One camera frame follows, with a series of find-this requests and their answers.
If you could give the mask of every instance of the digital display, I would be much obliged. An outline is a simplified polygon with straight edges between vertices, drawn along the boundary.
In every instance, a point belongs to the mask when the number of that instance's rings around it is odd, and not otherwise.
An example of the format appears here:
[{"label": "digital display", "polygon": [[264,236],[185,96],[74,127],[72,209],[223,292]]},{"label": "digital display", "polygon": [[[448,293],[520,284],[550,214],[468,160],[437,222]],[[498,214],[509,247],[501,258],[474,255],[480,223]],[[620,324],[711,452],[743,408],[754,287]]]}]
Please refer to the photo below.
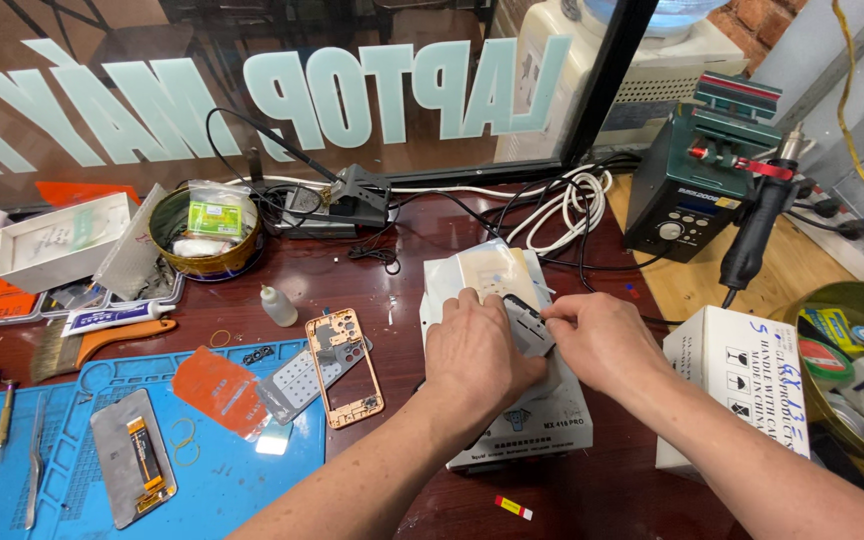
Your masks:
[{"label": "digital display", "polygon": [[692,201],[679,201],[678,207],[680,209],[704,214],[704,215],[717,215],[719,211],[722,210],[722,206],[716,206],[713,203],[704,203],[704,202],[692,202]]}]

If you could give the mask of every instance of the red clamp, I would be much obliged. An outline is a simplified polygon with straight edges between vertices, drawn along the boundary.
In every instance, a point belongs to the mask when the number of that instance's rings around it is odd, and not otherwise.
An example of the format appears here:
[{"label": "red clamp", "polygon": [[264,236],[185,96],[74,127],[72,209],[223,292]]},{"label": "red clamp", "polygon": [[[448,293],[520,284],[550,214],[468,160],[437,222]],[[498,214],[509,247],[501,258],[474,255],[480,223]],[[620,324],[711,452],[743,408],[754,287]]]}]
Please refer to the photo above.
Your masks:
[{"label": "red clamp", "polygon": [[761,161],[752,161],[748,157],[739,157],[738,161],[735,162],[735,168],[786,181],[792,180],[793,176],[792,171],[789,169],[784,169]]}]

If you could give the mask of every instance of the dark red table surface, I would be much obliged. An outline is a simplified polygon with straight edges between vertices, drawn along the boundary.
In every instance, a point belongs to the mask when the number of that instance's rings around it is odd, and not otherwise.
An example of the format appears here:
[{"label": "dark red table surface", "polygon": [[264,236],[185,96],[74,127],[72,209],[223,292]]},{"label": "dark red table surface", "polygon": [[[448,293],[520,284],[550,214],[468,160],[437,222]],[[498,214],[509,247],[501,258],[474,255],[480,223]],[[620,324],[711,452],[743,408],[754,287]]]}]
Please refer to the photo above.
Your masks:
[{"label": "dark red table surface", "polygon": [[[461,198],[477,212],[500,204],[473,195]],[[507,223],[519,219],[519,214],[512,214]],[[546,245],[558,238],[565,230],[560,222],[550,220],[535,243]],[[332,311],[352,308],[374,343],[371,357],[387,405],[383,414],[344,429],[327,427],[325,456],[331,459],[395,413],[425,374],[419,319],[423,261],[451,256],[483,239],[482,228],[469,215],[454,202],[435,195],[403,206],[398,223],[397,231],[384,240],[384,245],[399,252],[402,269],[398,275],[387,275],[374,259],[346,258],[348,246],[338,241],[273,239],[258,263],[242,276],[211,284],[187,281],[182,301],[170,313],[177,329],[159,337],[108,345],[96,359],[190,351],[208,345],[218,330],[241,335],[231,345],[304,338],[302,324],[282,328],[265,314],[259,284],[285,291],[298,308],[299,322],[321,315],[326,307]],[[586,263],[635,264],[621,239],[616,218],[607,209],[587,240]],[[524,246],[524,234],[513,245]],[[575,251],[561,257],[574,261]],[[546,265],[544,274],[548,287],[558,295],[586,292],[574,268]],[[643,314],[661,316],[638,270],[587,272],[586,276],[595,289],[634,302]],[[28,364],[44,325],[0,326],[0,367],[6,376],[30,385]],[[656,339],[665,334],[662,326],[654,329]],[[67,374],[46,384],[75,378],[76,374]],[[329,397],[335,403],[348,403],[367,395],[371,385],[366,367],[356,366],[329,390]],[[611,398],[586,387],[583,393],[594,424],[594,446],[495,472],[464,475],[442,468],[409,508],[398,537],[748,537],[707,486],[655,469],[656,435],[651,429]],[[497,495],[533,510],[532,521],[496,506]]]}]

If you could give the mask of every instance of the orange brush handle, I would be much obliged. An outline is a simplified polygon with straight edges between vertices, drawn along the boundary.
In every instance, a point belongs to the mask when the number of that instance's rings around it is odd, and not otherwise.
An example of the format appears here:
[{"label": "orange brush handle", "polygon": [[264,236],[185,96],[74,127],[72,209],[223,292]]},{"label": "orange brush handle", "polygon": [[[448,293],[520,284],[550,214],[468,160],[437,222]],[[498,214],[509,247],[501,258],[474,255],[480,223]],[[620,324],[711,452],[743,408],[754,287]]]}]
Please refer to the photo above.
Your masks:
[{"label": "orange brush handle", "polygon": [[90,331],[82,335],[81,346],[78,347],[78,358],[75,361],[76,369],[82,369],[83,364],[92,358],[100,348],[109,345],[113,341],[121,339],[149,338],[176,327],[172,319],[160,319],[135,323],[133,325],[115,326],[106,329]]}]

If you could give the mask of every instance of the plastic squeeze bottle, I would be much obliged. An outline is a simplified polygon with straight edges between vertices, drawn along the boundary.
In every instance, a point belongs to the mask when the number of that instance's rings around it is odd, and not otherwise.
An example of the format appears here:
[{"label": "plastic squeeze bottle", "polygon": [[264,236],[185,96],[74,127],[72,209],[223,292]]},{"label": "plastic squeeze bottle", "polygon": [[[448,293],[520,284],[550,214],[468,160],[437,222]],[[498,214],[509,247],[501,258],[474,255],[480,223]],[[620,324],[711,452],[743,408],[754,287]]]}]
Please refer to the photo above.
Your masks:
[{"label": "plastic squeeze bottle", "polygon": [[271,320],[281,327],[291,327],[299,319],[299,312],[280,290],[262,285],[262,309],[268,313]]}]

